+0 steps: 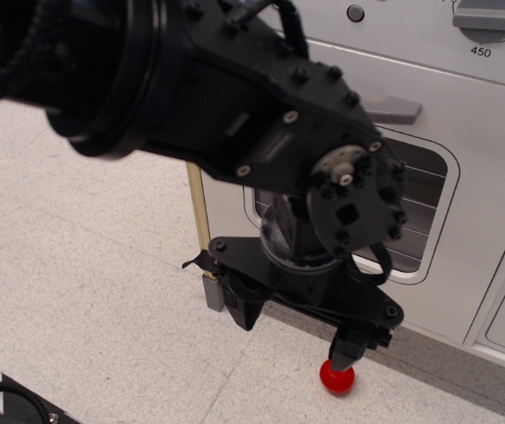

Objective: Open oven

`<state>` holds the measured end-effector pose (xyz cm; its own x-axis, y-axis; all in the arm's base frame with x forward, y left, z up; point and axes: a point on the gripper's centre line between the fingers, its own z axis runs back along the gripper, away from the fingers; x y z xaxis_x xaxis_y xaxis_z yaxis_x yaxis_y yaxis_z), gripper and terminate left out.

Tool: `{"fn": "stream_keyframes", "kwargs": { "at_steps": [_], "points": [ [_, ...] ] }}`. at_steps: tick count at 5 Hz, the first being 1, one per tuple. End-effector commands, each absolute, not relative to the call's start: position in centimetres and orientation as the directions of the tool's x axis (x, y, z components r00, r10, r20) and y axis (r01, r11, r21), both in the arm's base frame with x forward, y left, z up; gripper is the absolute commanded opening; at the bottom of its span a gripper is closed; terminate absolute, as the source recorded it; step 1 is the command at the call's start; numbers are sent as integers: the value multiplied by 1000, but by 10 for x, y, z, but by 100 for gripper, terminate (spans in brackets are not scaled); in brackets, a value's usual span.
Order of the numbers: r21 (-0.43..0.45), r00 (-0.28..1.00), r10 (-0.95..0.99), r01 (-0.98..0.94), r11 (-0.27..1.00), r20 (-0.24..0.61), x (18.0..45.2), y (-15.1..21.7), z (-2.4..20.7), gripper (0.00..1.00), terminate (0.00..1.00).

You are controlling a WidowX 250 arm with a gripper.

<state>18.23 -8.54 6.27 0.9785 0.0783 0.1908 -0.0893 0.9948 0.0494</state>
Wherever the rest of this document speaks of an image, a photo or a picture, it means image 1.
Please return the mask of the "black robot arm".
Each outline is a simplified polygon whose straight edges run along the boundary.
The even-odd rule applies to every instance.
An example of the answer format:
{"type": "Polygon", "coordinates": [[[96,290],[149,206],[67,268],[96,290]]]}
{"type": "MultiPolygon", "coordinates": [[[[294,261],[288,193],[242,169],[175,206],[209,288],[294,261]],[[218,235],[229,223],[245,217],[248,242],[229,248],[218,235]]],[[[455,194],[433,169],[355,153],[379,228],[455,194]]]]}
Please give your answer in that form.
{"type": "Polygon", "coordinates": [[[264,1],[0,1],[0,100],[44,109],[80,154],[136,150],[272,193],[256,238],[195,263],[251,329],[270,300],[333,325],[344,371],[388,346],[403,310],[381,289],[406,221],[404,165],[298,9],[264,1]]]}

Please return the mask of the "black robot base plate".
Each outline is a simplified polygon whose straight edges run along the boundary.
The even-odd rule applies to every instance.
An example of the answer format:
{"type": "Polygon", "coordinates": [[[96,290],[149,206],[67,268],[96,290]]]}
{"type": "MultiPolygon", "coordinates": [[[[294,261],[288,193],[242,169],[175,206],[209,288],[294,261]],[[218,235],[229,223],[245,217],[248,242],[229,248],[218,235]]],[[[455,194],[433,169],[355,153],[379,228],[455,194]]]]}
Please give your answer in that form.
{"type": "Polygon", "coordinates": [[[0,372],[0,423],[81,423],[65,410],[0,372]]]}

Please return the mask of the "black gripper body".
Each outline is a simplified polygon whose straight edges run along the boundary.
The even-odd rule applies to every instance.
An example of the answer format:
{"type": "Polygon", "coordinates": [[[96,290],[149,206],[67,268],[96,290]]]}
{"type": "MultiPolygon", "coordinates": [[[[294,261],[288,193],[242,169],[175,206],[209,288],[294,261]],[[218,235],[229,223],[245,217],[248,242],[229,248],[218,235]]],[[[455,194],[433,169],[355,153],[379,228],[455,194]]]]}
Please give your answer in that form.
{"type": "Polygon", "coordinates": [[[350,234],[341,234],[337,255],[318,240],[303,201],[276,195],[262,217],[257,237],[217,237],[208,251],[213,271],[222,277],[233,271],[267,287],[272,300],[338,329],[368,331],[366,349],[389,345],[392,330],[403,320],[403,310],[380,288],[392,269],[381,243],[371,246],[382,266],[379,275],[365,274],[350,252],[350,234]]]}

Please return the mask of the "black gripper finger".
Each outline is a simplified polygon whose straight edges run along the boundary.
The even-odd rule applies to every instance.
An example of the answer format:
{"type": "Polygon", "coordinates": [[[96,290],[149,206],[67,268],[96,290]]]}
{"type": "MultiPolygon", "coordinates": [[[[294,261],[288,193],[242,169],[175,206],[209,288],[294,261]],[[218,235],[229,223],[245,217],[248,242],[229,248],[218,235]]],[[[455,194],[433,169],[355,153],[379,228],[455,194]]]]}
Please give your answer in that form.
{"type": "Polygon", "coordinates": [[[368,345],[368,331],[339,327],[332,341],[328,358],[332,370],[348,370],[363,358],[368,345]]]}
{"type": "Polygon", "coordinates": [[[267,302],[267,287],[230,270],[222,277],[222,295],[235,323],[244,330],[251,330],[267,302]]]}

